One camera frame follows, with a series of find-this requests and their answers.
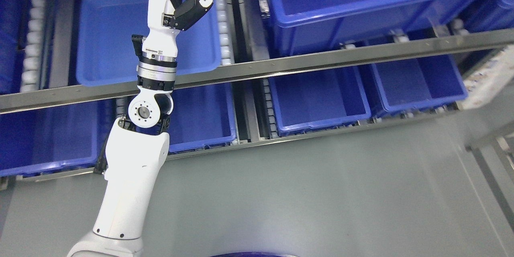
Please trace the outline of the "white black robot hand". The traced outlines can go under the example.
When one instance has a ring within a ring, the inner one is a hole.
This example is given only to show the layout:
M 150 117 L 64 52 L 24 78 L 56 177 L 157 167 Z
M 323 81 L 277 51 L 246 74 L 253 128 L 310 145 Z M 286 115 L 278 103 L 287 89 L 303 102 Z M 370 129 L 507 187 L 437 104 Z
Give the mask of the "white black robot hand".
M 211 10 L 214 0 L 149 0 L 147 26 L 140 62 L 174 62 L 178 56 L 177 35 L 191 28 Z

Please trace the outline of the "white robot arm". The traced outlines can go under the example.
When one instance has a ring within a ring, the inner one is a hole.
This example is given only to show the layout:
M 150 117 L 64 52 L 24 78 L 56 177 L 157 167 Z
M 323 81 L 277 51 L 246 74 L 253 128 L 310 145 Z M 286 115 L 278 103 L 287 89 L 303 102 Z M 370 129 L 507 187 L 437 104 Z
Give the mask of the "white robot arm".
M 177 63 L 143 53 L 137 67 L 139 94 L 116 118 L 105 156 L 108 182 L 98 217 L 69 257 L 141 257 L 143 225 L 157 175 L 169 150 L 169 116 Z

